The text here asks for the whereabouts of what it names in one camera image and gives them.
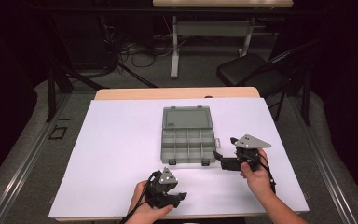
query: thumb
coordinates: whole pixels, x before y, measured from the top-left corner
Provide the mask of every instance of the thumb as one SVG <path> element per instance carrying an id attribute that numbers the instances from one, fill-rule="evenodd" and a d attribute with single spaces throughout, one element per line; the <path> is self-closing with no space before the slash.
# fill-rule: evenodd
<path id="1" fill-rule="evenodd" d="M 156 217 L 156 219 L 159 219 L 161 217 L 165 217 L 168 213 L 170 213 L 173 210 L 173 205 L 168 204 L 165 207 L 162 207 L 158 210 L 154 210 L 153 215 Z"/>
<path id="2" fill-rule="evenodd" d="M 255 174 L 253 173 L 253 171 L 251 170 L 251 167 L 249 166 L 249 164 L 247 162 L 243 162 L 241 164 L 241 170 L 243 172 L 243 175 L 248 178 L 248 179 L 252 179 L 255 177 Z"/>

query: gray plastic box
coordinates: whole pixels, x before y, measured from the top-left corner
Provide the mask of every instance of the gray plastic box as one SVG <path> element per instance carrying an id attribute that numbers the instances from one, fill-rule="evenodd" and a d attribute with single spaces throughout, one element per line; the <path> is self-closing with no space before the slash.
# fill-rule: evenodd
<path id="1" fill-rule="evenodd" d="M 161 135 L 163 163 L 215 162 L 216 143 L 209 106 L 164 107 Z"/>

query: forearm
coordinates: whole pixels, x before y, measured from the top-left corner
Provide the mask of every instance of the forearm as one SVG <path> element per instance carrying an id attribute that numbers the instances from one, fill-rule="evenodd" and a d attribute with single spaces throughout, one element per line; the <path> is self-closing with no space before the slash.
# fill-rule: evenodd
<path id="1" fill-rule="evenodd" d="M 307 223 L 276 195 L 269 195 L 259 199 L 259 201 L 266 209 L 269 218 L 274 224 Z"/>

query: human hand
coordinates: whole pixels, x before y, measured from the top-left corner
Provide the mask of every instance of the human hand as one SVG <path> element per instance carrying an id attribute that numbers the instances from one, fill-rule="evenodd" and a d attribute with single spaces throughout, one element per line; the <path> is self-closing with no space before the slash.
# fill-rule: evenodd
<path id="1" fill-rule="evenodd" d="M 258 152 L 261 155 L 260 161 L 269 167 L 266 161 L 266 152 L 261 148 L 258 149 Z M 263 198 L 274 195 L 270 185 L 269 173 L 263 167 L 259 166 L 258 170 L 253 172 L 249 164 L 247 162 L 243 162 L 241 164 L 241 176 L 247 179 L 249 189 L 259 201 Z"/>
<path id="2" fill-rule="evenodd" d="M 142 181 L 138 183 L 133 192 L 131 199 L 131 205 L 129 212 L 131 212 L 136 204 L 138 203 L 139 198 L 142 195 L 142 191 L 145 188 L 147 181 Z M 160 209 L 153 209 L 148 203 L 145 202 L 145 196 L 141 200 L 141 205 L 135 210 L 131 218 L 126 222 L 127 224 L 137 223 L 137 224 L 152 224 L 157 219 L 164 217 L 173 210 L 173 205 L 167 205 Z"/>

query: black curtain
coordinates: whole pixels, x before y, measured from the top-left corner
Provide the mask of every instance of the black curtain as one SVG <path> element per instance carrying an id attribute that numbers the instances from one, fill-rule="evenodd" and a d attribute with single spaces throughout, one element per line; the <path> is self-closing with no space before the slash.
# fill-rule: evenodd
<path id="1" fill-rule="evenodd" d="M 311 89 L 324 100 L 333 145 L 358 184 L 358 1 L 296 0 L 294 7 L 330 13 L 322 20 L 287 20 L 273 54 L 324 39 Z"/>
<path id="2" fill-rule="evenodd" d="M 32 116 L 34 87 L 46 80 L 51 62 L 32 25 L 37 19 L 21 3 L 0 0 L 0 166 Z"/>

